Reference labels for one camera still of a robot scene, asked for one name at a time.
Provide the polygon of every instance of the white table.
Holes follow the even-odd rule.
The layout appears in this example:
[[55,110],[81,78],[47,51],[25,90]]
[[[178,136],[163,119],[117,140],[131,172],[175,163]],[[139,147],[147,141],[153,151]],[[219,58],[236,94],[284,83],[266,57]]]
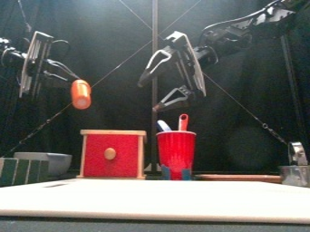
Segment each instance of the white table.
[[5,217],[310,226],[310,188],[263,182],[67,179],[0,196]]

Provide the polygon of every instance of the red drawer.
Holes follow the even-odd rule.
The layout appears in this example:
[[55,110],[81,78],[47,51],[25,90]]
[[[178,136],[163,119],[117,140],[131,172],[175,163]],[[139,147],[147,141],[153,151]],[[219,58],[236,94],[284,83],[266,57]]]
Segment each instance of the red drawer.
[[80,177],[144,178],[144,142],[140,130],[81,130]]

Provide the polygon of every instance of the metal pole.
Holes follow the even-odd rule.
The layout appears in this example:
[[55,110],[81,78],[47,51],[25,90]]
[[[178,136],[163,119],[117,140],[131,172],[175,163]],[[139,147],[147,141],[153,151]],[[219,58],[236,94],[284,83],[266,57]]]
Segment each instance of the metal pole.
[[[152,0],[152,53],[158,51],[158,0]],[[158,77],[152,79],[151,106],[158,103]],[[158,112],[151,111],[151,172],[158,170],[158,142],[156,142]]]
[[283,56],[284,56],[284,62],[286,62],[286,70],[288,75],[288,82],[290,82],[290,93],[292,98],[292,105],[294,105],[294,111],[295,111],[295,118],[296,118],[296,125],[298,125],[298,133],[302,140],[303,148],[306,153],[308,152],[308,139],[306,136],[306,130],[304,130],[304,118],[303,118],[303,110],[302,110],[302,104],[300,104],[300,97],[298,93],[298,83],[295,78],[295,71],[292,68],[292,62],[291,62],[291,49],[290,49],[290,43],[287,35],[280,36],[280,45],[283,50]]

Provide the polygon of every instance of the red plastic cup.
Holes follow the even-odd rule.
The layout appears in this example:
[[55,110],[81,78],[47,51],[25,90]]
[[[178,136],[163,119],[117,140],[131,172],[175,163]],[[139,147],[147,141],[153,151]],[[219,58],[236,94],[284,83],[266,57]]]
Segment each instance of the red plastic cup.
[[171,180],[183,179],[183,171],[191,173],[196,133],[171,130],[158,133],[160,164],[170,170]]

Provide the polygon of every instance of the blue object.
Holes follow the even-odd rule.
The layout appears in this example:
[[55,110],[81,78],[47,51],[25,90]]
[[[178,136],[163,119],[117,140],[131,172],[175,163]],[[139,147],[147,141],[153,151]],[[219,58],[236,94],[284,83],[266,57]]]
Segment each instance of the blue object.
[[171,179],[170,168],[166,167],[163,164],[162,164],[162,179],[164,179],[164,180]]
[[190,169],[182,169],[182,180],[191,180]]

